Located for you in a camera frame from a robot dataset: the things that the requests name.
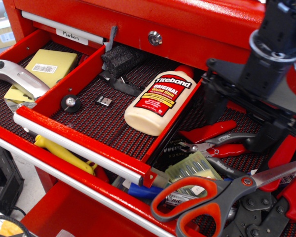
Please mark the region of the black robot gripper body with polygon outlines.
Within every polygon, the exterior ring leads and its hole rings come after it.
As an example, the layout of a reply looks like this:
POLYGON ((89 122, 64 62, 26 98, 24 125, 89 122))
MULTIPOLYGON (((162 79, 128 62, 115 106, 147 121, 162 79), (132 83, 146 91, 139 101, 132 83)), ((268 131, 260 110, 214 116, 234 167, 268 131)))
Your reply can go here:
POLYGON ((295 120, 296 123, 296 94, 291 90, 286 79, 279 83, 269 97, 262 98, 243 90, 237 84, 244 65, 215 58, 208 59, 206 64, 208 70, 203 75, 203 81, 214 81, 219 84, 228 102, 233 102, 245 109, 260 124, 263 125, 265 121, 275 119, 295 120))

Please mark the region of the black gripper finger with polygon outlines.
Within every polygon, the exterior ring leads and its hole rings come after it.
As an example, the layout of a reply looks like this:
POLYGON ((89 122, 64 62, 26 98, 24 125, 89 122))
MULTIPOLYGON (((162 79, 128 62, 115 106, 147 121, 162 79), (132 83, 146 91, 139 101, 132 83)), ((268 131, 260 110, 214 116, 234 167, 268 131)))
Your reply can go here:
POLYGON ((222 87, 214 81, 203 81, 204 117, 208 124, 214 124, 223 114, 228 103, 222 87))
POLYGON ((281 144, 289 135, 296 136, 295 120, 277 118, 265 121, 255 137, 245 140, 245 148, 252 152, 263 152, 273 145, 281 144))

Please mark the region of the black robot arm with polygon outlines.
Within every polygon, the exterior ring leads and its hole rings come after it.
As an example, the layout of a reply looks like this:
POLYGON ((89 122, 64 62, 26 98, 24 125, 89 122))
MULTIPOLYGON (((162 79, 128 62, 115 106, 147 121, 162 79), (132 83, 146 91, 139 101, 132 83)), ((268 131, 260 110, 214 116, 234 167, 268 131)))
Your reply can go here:
POLYGON ((244 146, 262 152, 288 135, 296 135, 296 94, 286 76, 296 71, 296 0, 269 0, 264 20, 249 38, 245 64, 210 58, 203 77, 204 112, 209 124, 234 102, 262 120, 260 132, 244 146))

